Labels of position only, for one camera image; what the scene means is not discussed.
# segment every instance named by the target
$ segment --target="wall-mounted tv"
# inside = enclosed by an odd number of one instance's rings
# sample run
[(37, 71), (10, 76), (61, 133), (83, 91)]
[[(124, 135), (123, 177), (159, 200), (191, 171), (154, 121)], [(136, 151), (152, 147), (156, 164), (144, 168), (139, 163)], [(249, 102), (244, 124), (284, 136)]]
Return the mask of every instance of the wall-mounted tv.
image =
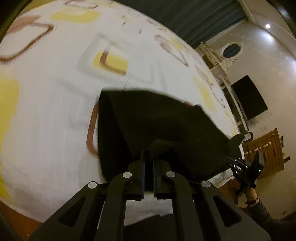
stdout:
[(241, 107), (247, 117), (247, 120), (268, 110), (261, 94), (248, 75), (231, 85)]

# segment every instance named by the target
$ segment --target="painted tabletop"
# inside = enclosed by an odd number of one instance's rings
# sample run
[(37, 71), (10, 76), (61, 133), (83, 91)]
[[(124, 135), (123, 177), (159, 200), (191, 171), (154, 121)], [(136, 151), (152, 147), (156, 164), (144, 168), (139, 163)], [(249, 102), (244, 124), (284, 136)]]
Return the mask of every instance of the painted tabletop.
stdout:
[[(54, 1), (19, 16), (0, 44), (1, 201), (42, 222), (89, 181), (105, 182), (91, 148), (102, 89), (166, 93), (201, 105), (227, 136), (238, 133), (214, 76), (172, 31), (117, 2)], [(126, 224), (171, 212), (167, 200), (147, 197), (152, 211), (135, 202)]]

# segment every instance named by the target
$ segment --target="silver screw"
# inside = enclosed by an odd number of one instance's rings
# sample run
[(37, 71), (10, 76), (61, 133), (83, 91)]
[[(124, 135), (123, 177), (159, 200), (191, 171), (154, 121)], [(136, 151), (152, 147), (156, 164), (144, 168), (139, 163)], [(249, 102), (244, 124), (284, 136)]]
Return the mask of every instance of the silver screw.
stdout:
[(211, 183), (209, 181), (202, 181), (202, 186), (204, 188), (209, 188), (211, 186)]
[(88, 188), (90, 189), (94, 189), (97, 187), (97, 183), (96, 182), (90, 182), (89, 184), (87, 184)]
[(166, 175), (167, 175), (167, 177), (174, 177), (176, 175), (176, 173), (174, 173), (174, 172), (167, 172)]
[(125, 173), (122, 174), (122, 176), (124, 178), (130, 178), (132, 176), (132, 174), (130, 172), (125, 172)]

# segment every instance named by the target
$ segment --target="dark curtain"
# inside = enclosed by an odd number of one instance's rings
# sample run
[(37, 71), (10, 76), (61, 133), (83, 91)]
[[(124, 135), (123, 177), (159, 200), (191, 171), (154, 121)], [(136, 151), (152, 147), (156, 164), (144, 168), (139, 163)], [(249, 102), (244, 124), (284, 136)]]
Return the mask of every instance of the dark curtain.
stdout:
[(155, 19), (196, 48), (245, 19), (236, 0), (117, 0)]

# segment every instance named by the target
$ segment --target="yellow paint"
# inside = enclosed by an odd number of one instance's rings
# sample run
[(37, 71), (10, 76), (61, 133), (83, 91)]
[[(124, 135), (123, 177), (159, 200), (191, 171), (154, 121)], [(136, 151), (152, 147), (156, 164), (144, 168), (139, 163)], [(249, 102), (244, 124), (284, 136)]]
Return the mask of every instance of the yellow paint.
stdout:
[(195, 84), (197, 85), (198, 90), (200, 91), (200, 94), (205, 102), (205, 104), (207, 105), (207, 107), (212, 110), (217, 112), (215, 103), (212, 99), (212, 92), (206, 87), (204, 86), (196, 77), (193, 77), (193, 80), (195, 82)]
[(226, 110), (225, 110), (225, 114), (226, 114), (226, 116), (228, 116), (228, 118), (230, 119), (230, 121), (232, 123), (233, 130), (231, 131), (231, 135), (235, 136), (236, 134), (238, 134), (237, 125), (233, 122), (232, 118), (230, 117), (229, 113)]
[(211, 71), (209, 69), (206, 69), (206, 68), (204, 68), (204, 69), (205, 69), (205, 71), (203, 71), (203, 72), (207, 75), (209, 82), (212, 84), (212, 86), (214, 86), (217, 82), (213, 78), (213, 74), (211, 73)]
[(173, 45), (177, 49), (179, 49), (180, 51), (184, 51), (184, 47), (182, 46), (182, 44), (176, 38), (171, 37), (170, 41), (173, 43)]
[(51, 20), (70, 21), (74, 23), (91, 23), (101, 14), (94, 10), (85, 10), (73, 7), (67, 7), (64, 10), (51, 15)]
[(100, 58), (103, 54), (103, 51), (98, 52), (98, 54), (96, 55), (96, 57), (93, 60), (92, 65), (96, 68), (102, 68), (104, 70), (107, 70), (109, 72), (113, 72), (116, 74), (116, 71), (113, 71), (112, 69), (116, 69), (120, 72), (127, 72), (128, 69), (128, 61), (126, 59), (123, 59), (121, 57), (118, 57), (117, 55), (114, 54), (108, 54), (107, 58), (106, 58), (106, 65), (110, 68), (107, 68), (106, 66), (102, 65), (102, 63), (100, 62)]
[[(17, 80), (0, 78), (0, 152), (5, 134), (7, 133), (11, 118), (19, 96), (19, 83)], [(11, 198), (5, 188), (5, 183), (0, 176), (0, 197), (11, 201)]]

